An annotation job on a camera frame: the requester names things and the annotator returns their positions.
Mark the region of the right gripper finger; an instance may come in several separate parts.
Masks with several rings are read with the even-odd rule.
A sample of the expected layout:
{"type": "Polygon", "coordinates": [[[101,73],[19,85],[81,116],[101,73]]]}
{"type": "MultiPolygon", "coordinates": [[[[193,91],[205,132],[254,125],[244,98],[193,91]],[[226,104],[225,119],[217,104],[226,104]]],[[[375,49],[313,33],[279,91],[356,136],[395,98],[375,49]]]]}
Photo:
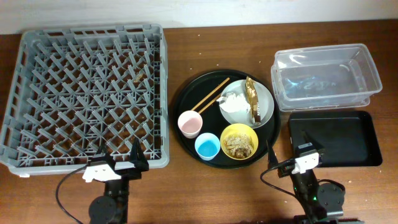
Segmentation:
{"type": "Polygon", "coordinates": [[[267,150],[268,150],[268,169],[273,168],[278,164],[277,157],[275,155],[275,152],[272,148],[272,145],[267,141],[266,142],[267,150]]]}
{"type": "Polygon", "coordinates": [[[323,145],[321,145],[315,138],[311,137],[311,135],[309,135],[305,130],[302,130],[302,136],[305,142],[311,143],[315,149],[323,149],[323,145]]]}

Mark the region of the wooden chopstick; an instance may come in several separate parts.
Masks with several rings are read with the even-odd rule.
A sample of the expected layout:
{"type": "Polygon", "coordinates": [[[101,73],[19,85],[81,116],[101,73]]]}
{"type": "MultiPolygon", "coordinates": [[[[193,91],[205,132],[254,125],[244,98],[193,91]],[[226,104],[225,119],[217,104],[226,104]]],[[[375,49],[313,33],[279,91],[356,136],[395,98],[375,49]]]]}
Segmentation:
{"type": "Polygon", "coordinates": [[[221,97],[221,93],[214,97],[207,105],[205,105],[198,113],[202,114],[208,107],[210,107],[219,97],[221,97]]]}
{"type": "Polygon", "coordinates": [[[209,92],[202,100],[200,100],[191,110],[197,109],[202,103],[204,103],[212,94],[217,92],[224,84],[226,84],[229,81],[229,77],[226,78],[223,82],[221,82],[214,90],[209,92]]]}

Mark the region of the grey plate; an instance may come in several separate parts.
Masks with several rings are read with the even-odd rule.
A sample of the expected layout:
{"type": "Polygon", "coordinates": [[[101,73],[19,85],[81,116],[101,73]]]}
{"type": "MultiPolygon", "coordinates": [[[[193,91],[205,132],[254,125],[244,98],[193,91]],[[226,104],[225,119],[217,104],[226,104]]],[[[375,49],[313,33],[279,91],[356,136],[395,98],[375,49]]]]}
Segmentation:
{"type": "MultiPolygon", "coordinates": [[[[225,96],[227,93],[241,94],[246,96],[245,80],[237,80],[230,83],[221,93],[221,96],[225,96]]],[[[274,112],[274,100],[270,91],[259,82],[255,81],[255,89],[259,100],[259,111],[261,114],[261,124],[256,126],[252,123],[251,112],[238,111],[235,113],[227,113],[220,108],[221,114],[224,119],[230,124],[242,123],[250,126],[253,129],[259,128],[265,125],[271,118],[274,112]]]]}

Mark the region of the blue cup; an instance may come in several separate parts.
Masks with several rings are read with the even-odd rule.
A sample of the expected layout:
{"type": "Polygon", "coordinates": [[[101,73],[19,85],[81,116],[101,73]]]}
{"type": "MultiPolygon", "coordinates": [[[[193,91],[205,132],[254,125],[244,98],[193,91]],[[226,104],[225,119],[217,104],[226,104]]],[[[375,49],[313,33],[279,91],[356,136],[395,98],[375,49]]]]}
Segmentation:
{"type": "Polygon", "coordinates": [[[219,138],[212,133],[200,134],[195,140],[195,150],[204,161],[215,158],[221,149],[219,138]]]}

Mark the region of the white tissue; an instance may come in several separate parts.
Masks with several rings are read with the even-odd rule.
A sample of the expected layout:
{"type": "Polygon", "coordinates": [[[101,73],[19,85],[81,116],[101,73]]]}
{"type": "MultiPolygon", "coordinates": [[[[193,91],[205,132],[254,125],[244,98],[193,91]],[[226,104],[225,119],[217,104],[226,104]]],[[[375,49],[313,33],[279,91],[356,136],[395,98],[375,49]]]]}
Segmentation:
{"type": "Polygon", "coordinates": [[[225,96],[221,96],[216,100],[219,103],[220,108],[227,113],[235,113],[238,111],[249,112],[251,109],[245,95],[227,93],[225,96]]]}

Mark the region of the yellow bowl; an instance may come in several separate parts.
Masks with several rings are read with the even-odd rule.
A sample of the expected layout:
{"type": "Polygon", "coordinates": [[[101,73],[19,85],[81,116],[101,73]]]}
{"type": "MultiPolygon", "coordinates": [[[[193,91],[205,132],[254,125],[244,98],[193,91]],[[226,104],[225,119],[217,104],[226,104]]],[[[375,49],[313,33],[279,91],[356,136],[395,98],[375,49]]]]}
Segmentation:
{"type": "Polygon", "coordinates": [[[238,161],[252,157],[258,147],[256,132],[246,124],[231,124],[227,126],[220,137],[221,149],[230,158],[238,161]]]}

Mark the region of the gold snack wrapper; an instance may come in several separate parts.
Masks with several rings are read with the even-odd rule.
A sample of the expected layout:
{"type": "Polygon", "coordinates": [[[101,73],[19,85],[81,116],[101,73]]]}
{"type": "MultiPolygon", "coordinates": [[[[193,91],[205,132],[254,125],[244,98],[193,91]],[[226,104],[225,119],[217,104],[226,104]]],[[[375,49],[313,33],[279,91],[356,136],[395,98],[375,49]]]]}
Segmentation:
{"type": "Polygon", "coordinates": [[[248,103],[251,107],[252,123],[256,126],[261,124],[261,114],[259,111],[259,100],[257,91],[255,89],[255,81],[252,78],[246,77],[245,88],[248,103]]]}

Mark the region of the pink cup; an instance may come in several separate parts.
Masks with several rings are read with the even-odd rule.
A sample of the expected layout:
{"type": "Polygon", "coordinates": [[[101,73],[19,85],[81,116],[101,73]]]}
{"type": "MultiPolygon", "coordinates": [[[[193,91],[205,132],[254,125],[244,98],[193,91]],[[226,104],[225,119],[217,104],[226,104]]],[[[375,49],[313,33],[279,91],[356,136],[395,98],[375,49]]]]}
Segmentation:
{"type": "Polygon", "coordinates": [[[203,126],[203,119],[198,112],[188,110],[178,117],[177,124],[186,138],[193,139],[198,136],[203,126]]]}

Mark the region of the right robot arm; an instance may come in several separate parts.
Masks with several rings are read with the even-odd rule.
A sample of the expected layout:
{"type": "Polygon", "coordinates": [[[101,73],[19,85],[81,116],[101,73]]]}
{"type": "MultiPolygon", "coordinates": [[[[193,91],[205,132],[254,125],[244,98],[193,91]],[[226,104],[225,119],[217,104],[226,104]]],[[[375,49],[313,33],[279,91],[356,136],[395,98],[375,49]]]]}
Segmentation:
{"type": "Polygon", "coordinates": [[[292,196],[302,206],[305,214],[294,216],[294,223],[362,223],[358,219],[342,219],[346,189],[343,184],[330,179],[318,179],[313,171],[322,163],[325,147],[309,133],[302,131],[305,143],[297,146],[294,157],[279,162],[271,145],[267,144],[268,169],[260,180],[269,187],[292,196]],[[280,178],[289,176],[293,192],[277,187],[264,176],[276,170],[280,178]]]}

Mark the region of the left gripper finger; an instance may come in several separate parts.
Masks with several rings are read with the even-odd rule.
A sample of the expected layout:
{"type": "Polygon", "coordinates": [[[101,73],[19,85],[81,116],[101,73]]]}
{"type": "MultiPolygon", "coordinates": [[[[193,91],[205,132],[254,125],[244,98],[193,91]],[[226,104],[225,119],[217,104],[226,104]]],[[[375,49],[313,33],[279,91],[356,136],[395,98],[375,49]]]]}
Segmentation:
{"type": "Polygon", "coordinates": [[[99,166],[99,165],[109,165],[112,170],[114,170],[116,161],[113,159],[113,157],[110,155],[108,152],[107,148],[105,145],[101,145],[96,154],[93,156],[93,165],[94,166],[99,166]]]}
{"type": "Polygon", "coordinates": [[[145,172],[149,170],[149,163],[141,149],[140,142],[138,138],[134,139],[132,144],[132,148],[130,150],[130,163],[134,164],[134,167],[141,172],[145,172]]]}

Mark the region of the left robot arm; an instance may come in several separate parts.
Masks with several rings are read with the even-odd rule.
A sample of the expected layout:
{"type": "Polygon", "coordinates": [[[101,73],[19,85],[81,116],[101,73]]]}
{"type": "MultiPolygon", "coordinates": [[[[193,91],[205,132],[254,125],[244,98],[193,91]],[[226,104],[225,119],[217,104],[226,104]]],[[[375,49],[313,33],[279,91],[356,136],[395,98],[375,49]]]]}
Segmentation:
{"type": "Polygon", "coordinates": [[[129,182],[142,178],[149,170],[149,163],[135,138],[129,156],[133,167],[115,169],[116,161],[101,146],[83,174],[86,182],[104,183],[104,195],[95,198],[89,206],[91,223],[126,223],[128,216],[129,182]]]}

